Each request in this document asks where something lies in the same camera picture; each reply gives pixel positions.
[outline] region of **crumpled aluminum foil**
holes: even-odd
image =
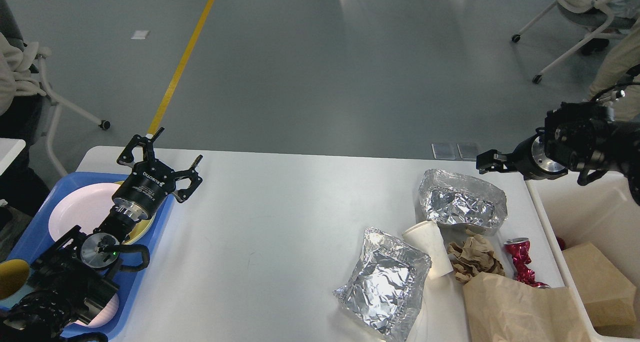
[[[370,227],[349,282],[333,294],[378,338],[404,342],[420,313],[431,266],[428,254]]]
[[[464,225],[491,236],[507,218],[505,192],[480,178],[427,170],[418,194],[426,219],[441,226]]]

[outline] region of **gray floor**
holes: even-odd
[[[146,133],[206,0],[7,0],[27,40],[54,51],[69,171],[96,145]],[[531,78],[583,31],[552,0],[216,0],[157,147],[433,158],[432,142],[511,151],[560,101],[579,101],[604,55]],[[133,41],[134,30],[150,30]],[[42,141],[34,168],[57,180]]]

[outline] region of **brown paper bag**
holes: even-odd
[[[634,326],[636,287],[591,242],[562,252],[595,328]]]
[[[568,287],[542,290],[480,273],[464,287],[473,342],[589,342]]]

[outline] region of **chair wheel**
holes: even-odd
[[[109,130],[110,127],[112,127],[112,123],[110,123],[108,120],[102,120],[102,122],[98,126],[106,131]]]

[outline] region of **paper cup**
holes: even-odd
[[[434,221],[423,221],[414,225],[402,233],[402,238],[407,244],[423,251],[431,258],[431,268],[427,278],[439,278],[453,271],[440,229]]]

